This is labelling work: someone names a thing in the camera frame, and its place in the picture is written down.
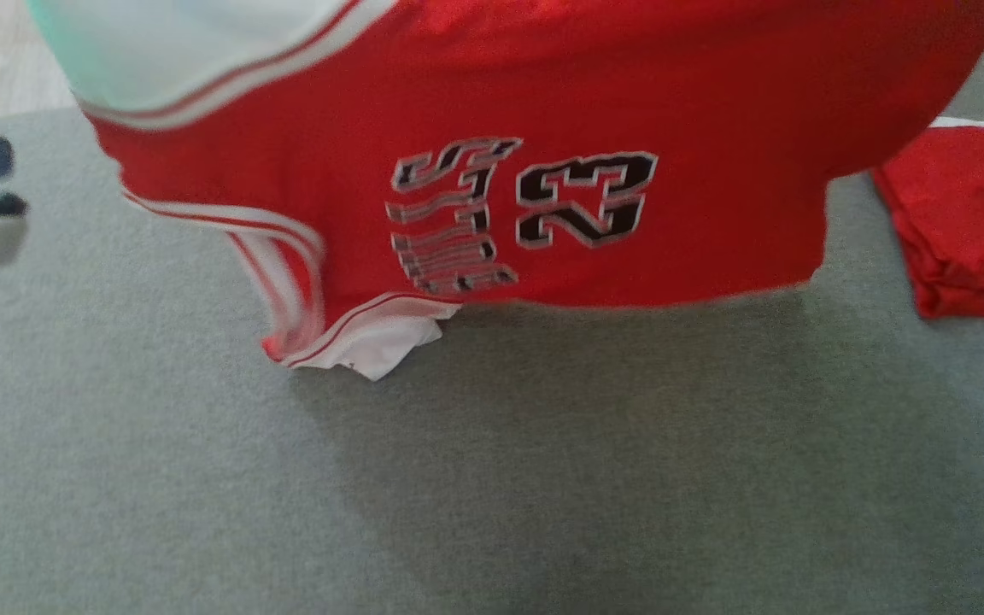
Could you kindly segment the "grey fabric sofa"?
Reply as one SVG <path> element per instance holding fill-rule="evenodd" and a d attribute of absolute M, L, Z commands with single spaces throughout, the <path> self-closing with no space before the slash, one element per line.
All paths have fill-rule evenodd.
<path fill-rule="evenodd" d="M 803 289 L 469 307 L 370 382 L 266 358 L 77 110 L 0 132 L 0 615 L 984 615 L 984 320 L 917 317 L 869 179 Z"/>

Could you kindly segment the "red basketball jersey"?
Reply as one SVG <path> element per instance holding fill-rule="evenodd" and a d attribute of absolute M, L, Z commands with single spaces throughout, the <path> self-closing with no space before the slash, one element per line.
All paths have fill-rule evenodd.
<path fill-rule="evenodd" d="M 289 367 L 467 304 L 808 283 L 825 191 L 932 124 L 984 0 L 27 0 L 126 199 L 229 238 Z"/>

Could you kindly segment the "red basketball shorts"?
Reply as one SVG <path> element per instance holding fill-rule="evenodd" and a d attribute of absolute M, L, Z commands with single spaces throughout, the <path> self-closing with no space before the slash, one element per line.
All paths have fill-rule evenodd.
<path fill-rule="evenodd" d="M 984 120 L 937 118 L 871 178 L 917 314 L 984 318 Z"/>

